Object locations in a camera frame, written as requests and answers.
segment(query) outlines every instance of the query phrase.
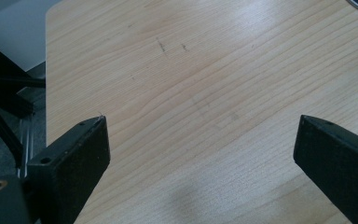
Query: gray floor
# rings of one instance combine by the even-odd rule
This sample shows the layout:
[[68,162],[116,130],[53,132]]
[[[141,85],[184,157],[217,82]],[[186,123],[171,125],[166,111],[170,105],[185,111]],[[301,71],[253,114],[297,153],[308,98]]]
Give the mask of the gray floor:
[[[33,71],[30,71],[33,77],[43,77],[44,67],[36,67]],[[46,147],[46,90],[37,88],[25,88],[19,92],[19,95],[29,102],[34,103],[34,115],[33,120],[33,136],[34,136],[34,152],[37,153],[44,147]],[[6,111],[0,110],[0,114],[7,122],[11,130],[19,137],[21,137],[21,131],[26,128],[22,125],[21,120],[8,114]],[[0,138],[0,175],[14,175],[16,174],[14,167],[14,160],[7,146]]]

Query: scratch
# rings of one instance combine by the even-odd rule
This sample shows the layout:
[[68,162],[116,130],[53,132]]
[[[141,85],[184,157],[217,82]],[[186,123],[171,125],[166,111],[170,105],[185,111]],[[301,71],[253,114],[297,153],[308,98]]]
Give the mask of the scratch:
[[205,119],[205,111],[202,111],[202,106],[199,106],[198,102],[194,99],[194,97],[191,97],[191,102],[193,103],[193,105],[197,108],[197,112],[199,113],[199,115]]
[[159,41],[158,37],[156,37],[156,40],[159,44],[159,47],[161,48],[162,52],[165,54],[165,46]]

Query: pencil mark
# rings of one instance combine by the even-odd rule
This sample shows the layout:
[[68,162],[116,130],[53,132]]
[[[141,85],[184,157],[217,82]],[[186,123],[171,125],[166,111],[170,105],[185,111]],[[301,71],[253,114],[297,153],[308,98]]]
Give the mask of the pencil mark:
[[230,117],[231,117],[231,121],[235,121],[240,118],[240,116],[238,116],[238,114],[236,113],[232,113]]
[[186,48],[186,45],[182,44],[182,48],[185,50],[185,51],[190,51]]
[[165,54],[165,46],[159,41],[158,37],[156,37],[156,40],[159,44],[159,47],[161,48],[162,52]]

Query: light wood surface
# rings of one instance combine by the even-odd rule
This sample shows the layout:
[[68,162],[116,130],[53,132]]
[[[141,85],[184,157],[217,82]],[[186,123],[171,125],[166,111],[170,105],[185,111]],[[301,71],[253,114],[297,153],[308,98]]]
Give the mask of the light wood surface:
[[358,133],[344,0],[69,0],[47,16],[48,143],[107,116],[76,223],[349,223],[293,160],[301,114]]

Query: wooden table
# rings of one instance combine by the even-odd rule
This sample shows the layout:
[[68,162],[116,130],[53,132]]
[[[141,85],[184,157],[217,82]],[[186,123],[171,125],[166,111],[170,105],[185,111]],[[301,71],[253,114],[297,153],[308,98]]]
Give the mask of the wooden table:
[[68,0],[47,18],[51,143],[107,116],[76,223],[349,223],[293,160],[301,114],[358,133],[344,0]]

